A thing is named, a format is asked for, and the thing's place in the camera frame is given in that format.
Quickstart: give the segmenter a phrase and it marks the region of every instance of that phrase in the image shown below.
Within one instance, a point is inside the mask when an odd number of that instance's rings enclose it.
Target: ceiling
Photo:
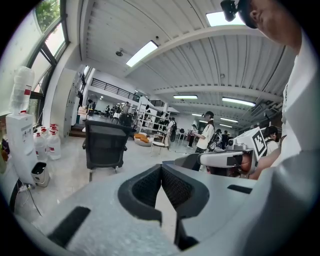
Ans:
[[[85,0],[80,27],[82,60],[132,81],[182,113],[211,110],[238,120],[238,128],[246,127],[263,118],[263,112],[272,106],[269,115],[281,111],[281,105],[275,106],[282,102],[295,55],[257,29],[210,27],[206,13],[220,12],[220,2]],[[127,66],[150,40],[158,49],[134,67]],[[122,57],[115,54],[120,48]],[[196,94],[198,100],[176,100],[176,94]],[[227,103],[222,97],[253,101],[256,107]]]

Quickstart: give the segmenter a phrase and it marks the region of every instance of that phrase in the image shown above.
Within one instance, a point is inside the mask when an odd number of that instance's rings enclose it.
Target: white t-shirt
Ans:
[[[264,139],[264,141],[267,142],[270,139],[271,139],[270,137],[267,137]],[[276,143],[274,140],[268,142],[266,144],[266,156],[270,155],[272,151],[276,150],[278,147],[279,147],[278,143]]]
[[[318,129],[319,64],[308,37],[302,31],[302,43],[289,81],[283,91],[281,154],[272,164],[320,147]]]
[[[215,129],[213,127],[212,124],[207,124],[206,127],[204,128],[203,132],[202,132],[202,136],[204,136],[205,138],[199,138],[198,143],[196,144],[196,146],[200,149],[206,150],[208,147],[208,143],[211,140],[212,136],[215,133]]]

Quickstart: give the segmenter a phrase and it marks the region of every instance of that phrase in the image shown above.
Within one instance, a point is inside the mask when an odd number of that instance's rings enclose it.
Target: floor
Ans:
[[[72,193],[89,183],[90,171],[86,167],[86,152],[82,149],[84,139],[69,137],[61,145],[61,158],[58,160],[48,160],[47,168],[50,174],[50,182],[47,187],[37,186],[31,190],[34,203],[42,216],[49,213],[52,208],[61,201],[69,197]],[[195,152],[195,148],[187,147],[186,141],[173,142],[170,150],[162,148],[159,154],[159,147],[155,147],[150,153],[150,147],[143,147],[135,144],[132,138],[126,143],[127,151],[123,154],[123,166],[118,172],[131,172],[140,170],[141,172],[161,164],[162,161],[170,161]],[[108,176],[117,175],[114,168],[95,168],[92,173],[92,182],[107,179]],[[162,211],[162,230],[173,241],[176,225],[176,212],[170,204],[163,189],[160,189],[156,209]],[[28,192],[18,194],[15,203],[15,213],[22,216],[29,222],[34,222],[41,218],[32,198]]]

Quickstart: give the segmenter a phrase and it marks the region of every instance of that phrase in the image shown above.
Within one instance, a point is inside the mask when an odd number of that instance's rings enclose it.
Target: ceiling light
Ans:
[[[236,121],[236,120],[232,120],[232,119],[228,119],[228,118],[220,117],[220,119],[221,119],[221,120],[224,120],[224,121],[232,122],[232,123],[239,123],[239,122]]]
[[[158,48],[158,45],[156,45],[153,41],[148,42],[144,47],[142,47],[140,50],[138,50],[135,55],[131,57],[131,59],[128,60],[126,63],[129,67],[133,67],[136,63],[141,61],[144,57],[146,57],[148,54],[152,53],[155,49]]]
[[[233,21],[228,22],[223,11],[207,13],[206,18],[208,19],[211,27],[223,25],[245,25],[238,14],[235,15],[235,19]]]
[[[197,95],[173,95],[175,99],[197,100]]]
[[[220,123],[220,125],[221,125],[221,126],[225,126],[225,127],[232,128],[232,126],[230,126],[230,125],[226,125],[226,124],[222,124],[222,123]]]
[[[254,103],[254,102],[241,100],[241,99],[236,99],[236,98],[222,97],[222,101],[223,102],[233,102],[233,103],[243,104],[243,105],[247,105],[247,106],[250,106],[250,107],[254,107],[256,105],[256,103]]]

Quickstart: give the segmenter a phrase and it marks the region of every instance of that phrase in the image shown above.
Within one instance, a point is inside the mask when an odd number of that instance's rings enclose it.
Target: shelf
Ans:
[[[151,114],[151,113],[145,113],[145,115],[149,115],[149,116],[153,116],[153,117],[156,117],[156,118],[160,118],[160,119],[163,119],[163,117],[162,116],[158,116],[158,115],[155,115],[155,114]]]
[[[151,122],[149,120],[142,120],[142,119],[138,119],[139,121],[141,122],[148,122],[149,124],[155,124],[155,125],[158,125],[158,126],[167,126],[166,124],[160,124],[160,123],[157,123],[157,122]]]

